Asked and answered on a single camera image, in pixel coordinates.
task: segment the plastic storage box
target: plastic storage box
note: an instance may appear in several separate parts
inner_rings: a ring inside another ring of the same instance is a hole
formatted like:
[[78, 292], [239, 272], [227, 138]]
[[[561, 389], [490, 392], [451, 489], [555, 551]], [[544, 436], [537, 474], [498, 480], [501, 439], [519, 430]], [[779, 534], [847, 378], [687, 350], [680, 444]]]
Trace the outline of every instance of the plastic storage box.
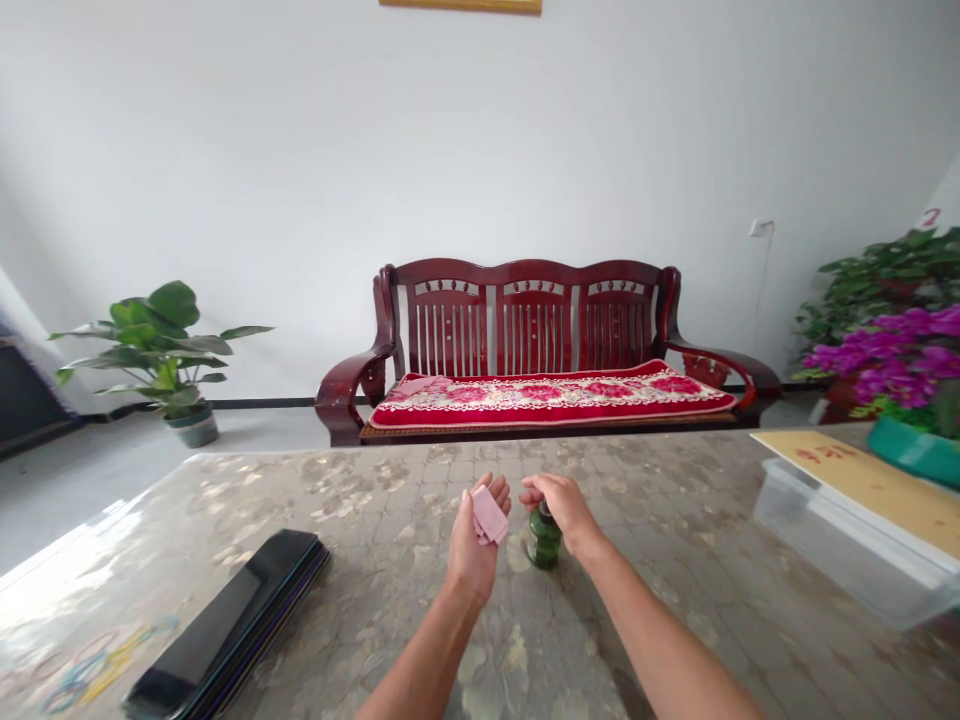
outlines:
[[782, 458], [754, 516], [898, 630], [960, 605], [960, 561]]

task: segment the purple orchid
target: purple orchid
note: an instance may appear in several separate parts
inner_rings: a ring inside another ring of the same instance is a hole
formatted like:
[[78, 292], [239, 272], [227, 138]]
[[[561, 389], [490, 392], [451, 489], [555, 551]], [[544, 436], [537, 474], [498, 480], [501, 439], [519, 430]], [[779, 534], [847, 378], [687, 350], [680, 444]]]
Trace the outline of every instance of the purple orchid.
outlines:
[[946, 400], [947, 388], [960, 379], [960, 304], [878, 317], [839, 347], [818, 345], [803, 364], [841, 376], [859, 372], [855, 391], [865, 405], [886, 397], [901, 408], [919, 409]]

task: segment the tile floor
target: tile floor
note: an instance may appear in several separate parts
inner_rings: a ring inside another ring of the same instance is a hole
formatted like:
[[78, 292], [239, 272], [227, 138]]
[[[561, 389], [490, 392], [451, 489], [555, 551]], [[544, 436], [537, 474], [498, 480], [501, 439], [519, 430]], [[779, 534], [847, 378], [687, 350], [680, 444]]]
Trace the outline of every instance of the tile floor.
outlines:
[[[793, 393], [764, 427], [805, 425], [818, 395]], [[197, 452], [283, 452], [329, 447], [313, 408], [219, 410], [221, 438], [188, 450], [149, 413], [90, 425], [0, 462], [0, 576], [117, 500], [129, 500]]]

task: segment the marble pattern tablecloth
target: marble pattern tablecloth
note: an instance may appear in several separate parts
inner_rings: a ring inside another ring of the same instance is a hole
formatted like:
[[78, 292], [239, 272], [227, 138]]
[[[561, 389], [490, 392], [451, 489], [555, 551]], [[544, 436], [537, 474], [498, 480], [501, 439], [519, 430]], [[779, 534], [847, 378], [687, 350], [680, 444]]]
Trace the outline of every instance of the marble pattern tablecloth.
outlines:
[[[862, 444], [866, 431], [828, 432]], [[771, 717], [947, 717], [952, 619], [897, 633], [751, 520], [767, 457], [742, 432], [195, 456], [0, 581], [0, 716], [56, 701], [58, 717], [121, 717], [140, 673], [290, 527], [334, 562], [231, 716], [352, 717], [440, 587], [461, 490], [493, 470], [516, 494], [545, 470], [581, 483], [608, 536]], [[566, 556], [533, 569], [518, 503], [510, 519], [447, 715], [652, 716], [585, 573]], [[66, 693], [98, 653], [106, 667]]]

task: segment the bottle cap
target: bottle cap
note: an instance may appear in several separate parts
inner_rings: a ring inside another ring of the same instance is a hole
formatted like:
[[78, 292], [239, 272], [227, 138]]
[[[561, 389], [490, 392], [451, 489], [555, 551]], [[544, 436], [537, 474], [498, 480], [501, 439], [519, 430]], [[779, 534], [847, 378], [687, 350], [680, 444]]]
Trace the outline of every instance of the bottle cap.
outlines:
[[537, 508], [540, 512], [540, 519], [543, 521], [544, 525], [556, 525], [557, 521], [553, 519], [553, 515], [550, 514], [550, 508], [547, 507], [547, 501], [541, 500], [540, 507]]

